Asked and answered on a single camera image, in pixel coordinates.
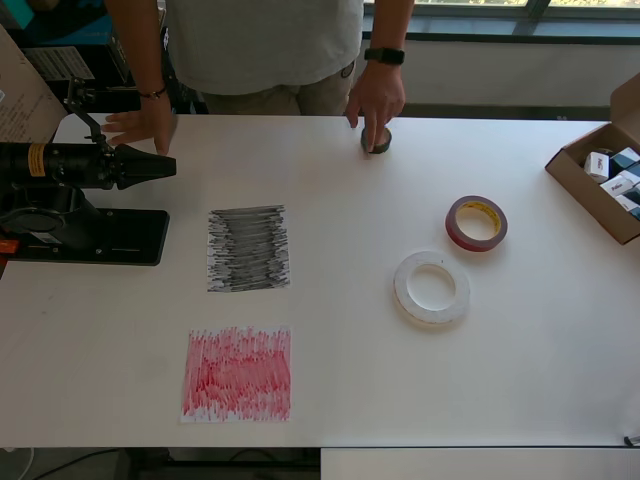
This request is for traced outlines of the person's right hand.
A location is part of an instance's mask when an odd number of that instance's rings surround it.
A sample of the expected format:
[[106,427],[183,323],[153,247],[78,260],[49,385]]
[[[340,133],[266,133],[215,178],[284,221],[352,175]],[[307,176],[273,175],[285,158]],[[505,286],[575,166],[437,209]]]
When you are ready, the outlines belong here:
[[169,98],[142,98],[137,111],[108,115],[101,126],[104,134],[112,134],[113,146],[151,139],[159,155],[167,155],[175,130],[176,119]]

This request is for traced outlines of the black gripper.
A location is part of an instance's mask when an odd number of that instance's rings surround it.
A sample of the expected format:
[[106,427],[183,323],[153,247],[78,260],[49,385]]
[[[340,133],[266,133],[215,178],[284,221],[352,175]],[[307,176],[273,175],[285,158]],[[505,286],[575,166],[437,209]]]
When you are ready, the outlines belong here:
[[[125,168],[173,168],[159,171],[134,171]],[[128,145],[103,150],[99,161],[98,179],[101,188],[125,190],[144,182],[176,175],[176,160],[171,157],[147,153]]]

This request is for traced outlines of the person's left hand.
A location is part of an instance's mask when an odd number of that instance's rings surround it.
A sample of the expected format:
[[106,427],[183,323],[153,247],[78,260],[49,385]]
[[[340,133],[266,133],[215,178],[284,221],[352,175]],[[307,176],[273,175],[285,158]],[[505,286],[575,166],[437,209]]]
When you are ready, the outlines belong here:
[[385,127],[401,113],[405,100],[401,67],[368,62],[349,94],[345,115],[352,128],[363,115],[369,152],[384,143]]

